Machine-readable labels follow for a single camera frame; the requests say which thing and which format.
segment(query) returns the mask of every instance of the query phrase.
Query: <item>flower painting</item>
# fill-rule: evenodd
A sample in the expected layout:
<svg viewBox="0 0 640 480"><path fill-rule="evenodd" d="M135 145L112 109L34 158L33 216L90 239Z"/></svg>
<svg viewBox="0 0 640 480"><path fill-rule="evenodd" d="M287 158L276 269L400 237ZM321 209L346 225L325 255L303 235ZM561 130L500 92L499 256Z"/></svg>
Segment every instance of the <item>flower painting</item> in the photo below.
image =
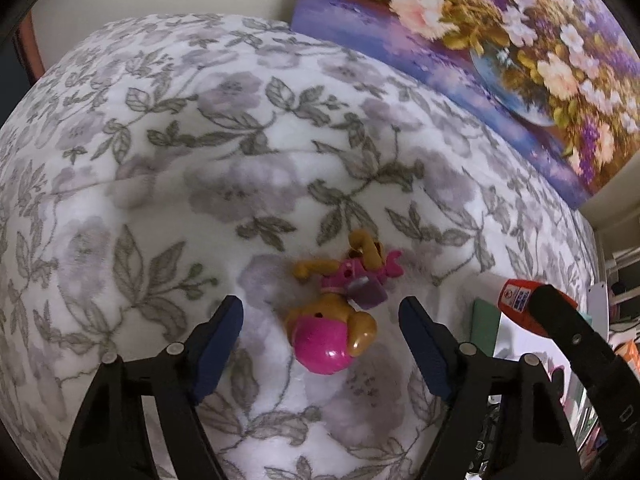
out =
<svg viewBox="0 0 640 480"><path fill-rule="evenodd" d="M640 147L640 59L601 0L299 0L292 28L442 92L573 208Z"/></svg>

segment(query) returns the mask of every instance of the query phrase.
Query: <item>toy figure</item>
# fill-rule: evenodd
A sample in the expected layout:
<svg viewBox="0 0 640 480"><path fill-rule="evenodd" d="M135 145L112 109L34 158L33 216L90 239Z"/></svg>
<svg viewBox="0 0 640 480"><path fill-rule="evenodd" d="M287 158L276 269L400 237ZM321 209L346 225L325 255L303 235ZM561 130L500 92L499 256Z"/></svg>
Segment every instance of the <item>toy figure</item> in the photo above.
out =
<svg viewBox="0 0 640 480"><path fill-rule="evenodd" d="M301 282L322 276L320 298L292 310L285 322L296 359L316 374L343 370L369 347L378 332L376 320L350 301L366 310L377 306L387 298L386 280L403 274L396 263L401 251L385 259L382 245L365 230L351 232L349 242L345 260L303 261L293 270Z"/></svg>

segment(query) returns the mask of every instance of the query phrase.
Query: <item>floral bedding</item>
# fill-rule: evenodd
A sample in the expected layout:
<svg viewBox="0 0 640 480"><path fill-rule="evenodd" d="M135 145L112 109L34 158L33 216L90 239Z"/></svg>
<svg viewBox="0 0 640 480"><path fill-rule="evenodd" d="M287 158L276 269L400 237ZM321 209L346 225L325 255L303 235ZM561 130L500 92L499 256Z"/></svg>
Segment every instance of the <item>floral bedding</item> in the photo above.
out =
<svg viewBox="0 0 640 480"><path fill-rule="evenodd" d="M227 294L244 327L198 412L229 478L410 478L443 410L402 339L400 299L464 338L470 275L547 280L584 303L596 272L587 222L487 126L280 22L106 25L2 127L0 175L0 417L43 479L101 355L153 355ZM360 226L402 249L406 272L371 311L377 342L313 375L280 319L319 291L291 264L340 256Z"/></svg>

